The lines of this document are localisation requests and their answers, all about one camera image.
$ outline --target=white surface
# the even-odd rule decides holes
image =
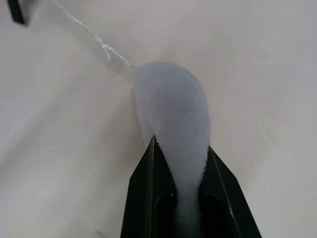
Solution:
[[[63,3],[136,66],[190,69],[263,237],[317,237],[316,1]],[[117,238],[144,150],[133,70],[49,1],[31,9],[23,28],[0,2],[0,236]]]

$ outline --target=white string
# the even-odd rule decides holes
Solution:
[[[109,45],[106,41],[104,41],[100,36],[93,33],[91,29],[83,22],[81,22],[78,18],[74,17],[72,14],[69,13],[57,0],[52,0],[52,3],[57,6],[67,17],[69,17],[73,22],[80,25],[86,32],[88,32],[89,35],[91,35],[103,48],[105,54],[108,57],[108,60],[111,59],[111,53],[118,56],[122,61],[129,67],[133,67],[132,63],[128,61],[126,58],[124,58],[115,48],[113,48],[111,45]]]

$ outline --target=white fluffy material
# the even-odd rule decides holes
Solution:
[[[211,131],[204,91],[195,76],[175,64],[146,64],[133,78],[145,144],[157,137],[176,185],[175,236],[201,237],[198,187]]]

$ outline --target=black object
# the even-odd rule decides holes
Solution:
[[[21,7],[18,0],[8,0],[8,4],[11,11],[12,20],[24,25],[24,17],[21,11]]]
[[[211,147],[199,195],[204,237],[261,238],[236,177]],[[153,137],[130,178],[120,238],[167,237],[176,201],[172,175]]]

